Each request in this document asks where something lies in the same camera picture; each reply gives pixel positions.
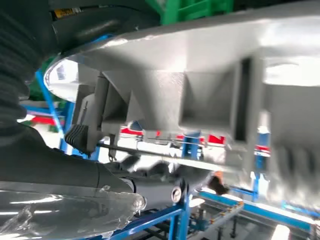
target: blue metal frame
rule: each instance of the blue metal frame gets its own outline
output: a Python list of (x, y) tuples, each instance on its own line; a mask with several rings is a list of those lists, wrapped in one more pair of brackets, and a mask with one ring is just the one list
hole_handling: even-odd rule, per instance
[(44, 75), (42, 74), (41, 70), (38, 70), (35, 73), (35, 77), (36, 77), (36, 80), (38, 81), (38, 84), (40, 86), (41, 90), (42, 91), (42, 94), (45, 97), (45, 101), (48, 103), (50, 113), (52, 115), (53, 120), (57, 126), (57, 131), (60, 134), (60, 137), (63, 139), (64, 136), (63, 128), (61, 125), (60, 120), (59, 119), (59, 115), (57, 113), (56, 109), (54, 108), (54, 101), (52, 100), (49, 91), (45, 85)]
[[(212, 194), (209, 192), (200, 192), (198, 195), (201, 197), (217, 201), (217, 202), (220, 202), (226, 205), (230, 205), (230, 206), (237, 203), (237, 201), (235, 200), (229, 199), (223, 196), (218, 196), (218, 195)], [(260, 215), (260, 216), (263, 216), (263, 217), (275, 220), (275, 221), (282, 222), (288, 225), (295, 226), (295, 227), (306, 230), (306, 231), (309, 231), (311, 227), (310, 224), (307, 222), (294, 219), (289, 216), (285, 216), (285, 215), (282, 215), (279, 213), (275, 213), (275, 212), (272, 212), (269, 210), (263, 209), (263, 208), (256, 206), (254, 203), (253, 204), (245, 203), (243, 210)]]
[(120, 240), (132, 234), (138, 233), (155, 224), (180, 215), (183, 212), (179, 205), (168, 207), (152, 214), (140, 217), (122, 230), (115, 231), (109, 240)]
[[(188, 134), (183, 138), (182, 157), (197, 159), (200, 132)], [(183, 211), (180, 216), (173, 217), (170, 223), (169, 240), (184, 240), (187, 238), (190, 220), (189, 200), (192, 195), (188, 194), (183, 202)]]
[[(260, 146), (268, 146), (269, 141), (269, 133), (259, 133), (257, 144)], [(263, 167), (263, 157), (260, 154), (257, 154), (255, 157), (255, 166), (257, 170), (262, 169)], [(255, 179), (253, 184), (253, 195), (252, 201), (255, 202), (259, 197), (259, 180), (260, 178), (260, 174), (256, 173)]]

